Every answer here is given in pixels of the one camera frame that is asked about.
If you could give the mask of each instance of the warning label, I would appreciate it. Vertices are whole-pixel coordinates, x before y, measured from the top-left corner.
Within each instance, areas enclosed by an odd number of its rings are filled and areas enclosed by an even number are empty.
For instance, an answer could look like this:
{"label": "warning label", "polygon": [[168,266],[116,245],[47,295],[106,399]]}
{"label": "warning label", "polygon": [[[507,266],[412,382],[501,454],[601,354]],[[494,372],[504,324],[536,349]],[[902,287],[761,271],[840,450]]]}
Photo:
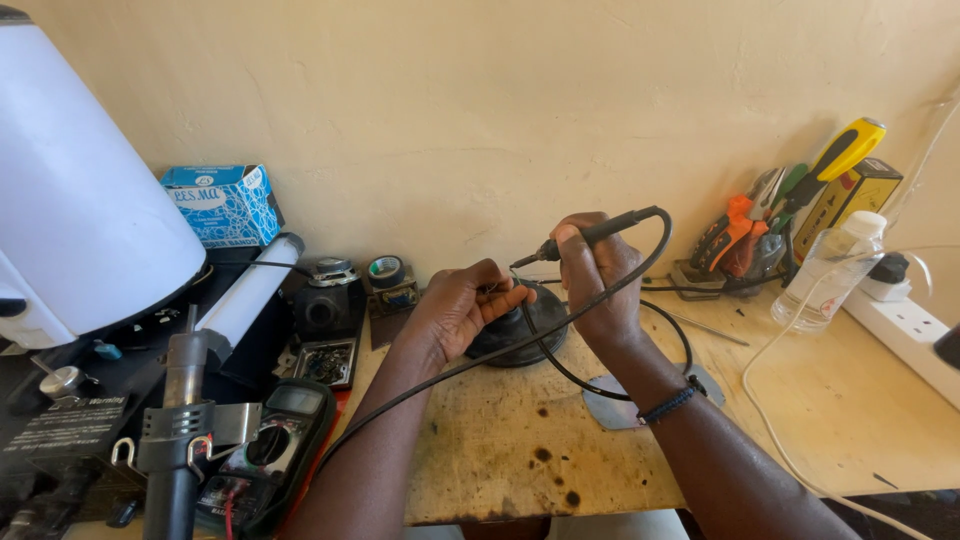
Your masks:
{"label": "warning label", "polygon": [[52,405],[0,452],[33,452],[88,447],[112,437],[127,398],[89,398],[74,405]]}

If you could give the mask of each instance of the tape roll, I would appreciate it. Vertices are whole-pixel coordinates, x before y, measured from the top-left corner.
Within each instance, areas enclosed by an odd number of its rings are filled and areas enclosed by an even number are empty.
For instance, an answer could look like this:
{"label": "tape roll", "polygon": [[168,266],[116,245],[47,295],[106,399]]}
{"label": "tape roll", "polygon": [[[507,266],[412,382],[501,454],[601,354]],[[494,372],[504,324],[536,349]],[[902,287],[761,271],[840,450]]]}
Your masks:
{"label": "tape roll", "polygon": [[406,275],[403,259],[392,255],[375,258],[367,266],[367,279],[370,280],[370,285],[380,289],[399,285]]}

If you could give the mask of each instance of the yellow screwdriver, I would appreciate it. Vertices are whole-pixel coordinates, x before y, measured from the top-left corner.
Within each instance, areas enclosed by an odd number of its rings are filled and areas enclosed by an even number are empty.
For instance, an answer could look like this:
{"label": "yellow screwdriver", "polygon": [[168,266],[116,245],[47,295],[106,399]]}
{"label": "yellow screwdriver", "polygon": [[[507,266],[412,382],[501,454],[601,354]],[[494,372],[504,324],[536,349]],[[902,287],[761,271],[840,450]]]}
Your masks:
{"label": "yellow screwdriver", "polygon": [[825,183],[830,182],[854,165],[860,163],[874,150],[887,133],[887,128],[872,118],[857,118],[839,135],[833,138],[823,154],[817,158],[806,175],[797,182],[797,185],[783,196],[780,212],[777,212],[767,221],[775,224],[770,233],[777,234],[780,229],[820,192]]}

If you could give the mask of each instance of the blue bracelet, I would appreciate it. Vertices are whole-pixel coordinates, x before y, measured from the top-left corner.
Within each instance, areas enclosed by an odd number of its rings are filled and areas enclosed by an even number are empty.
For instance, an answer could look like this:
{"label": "blue bracelet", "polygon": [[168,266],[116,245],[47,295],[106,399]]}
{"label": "blue bracelet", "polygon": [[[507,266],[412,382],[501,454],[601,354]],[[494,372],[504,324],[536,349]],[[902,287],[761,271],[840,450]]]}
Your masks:
{"label": "blue bracelet", "polygon": [[680,391],[679,394],[670,398],[669,400],[657,405],[647,413],[636,414],[637,420],[639,420],[641,426],[648,426],[653,422],[657,422],[662,416],[665,416],[672,410],[680,408],[681,405],[689,401],[693,397],[693,394],[696,393],[696,390],[692,386],[688,386]]}

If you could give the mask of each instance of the screwdriver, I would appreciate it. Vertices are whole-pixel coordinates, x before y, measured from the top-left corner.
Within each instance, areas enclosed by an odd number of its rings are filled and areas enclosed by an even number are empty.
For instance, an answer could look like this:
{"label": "screwdriver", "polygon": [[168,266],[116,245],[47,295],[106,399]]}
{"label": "screwdriver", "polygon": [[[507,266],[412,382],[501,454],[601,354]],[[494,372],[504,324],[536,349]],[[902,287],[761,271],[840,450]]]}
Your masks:
{"label": "screwdriver", "polygon": [[857,118],[830,142],[816,164],[783,196],[783,207],[774,214],[779,218],[771,231],[779,234],[797,210],[810,204],[824,184],[836,179],[860,163],[886,135],[887,128],[872,118]]}
{"label": "screwdriver", "polygon": [[[581,229],[580,234],[582,234],[584,240],[587,241],[587,245],[592,248],[593,244],[596,244],[607,236],[610,236],[611,234],[617,234],[625,229],[630,229],[632,226],[643,221],[644,219],[657,215],[657,211],[659,210],[660,209],[657,207],[630,210],[628,212],[621,213],[613,219],[608,219],[603,223],[598,223],[596,225],[591,225],[586,229]],[[560,260],[560,248],[557,246],[557,240],[551,239],[543,242],[543,245],[540,246],[536,253],[530,257],[525,257],[518,260],[517,262],[511,264],[510,267],[520,268],[530,264],[531,262],[537,262],[538,260]]]}

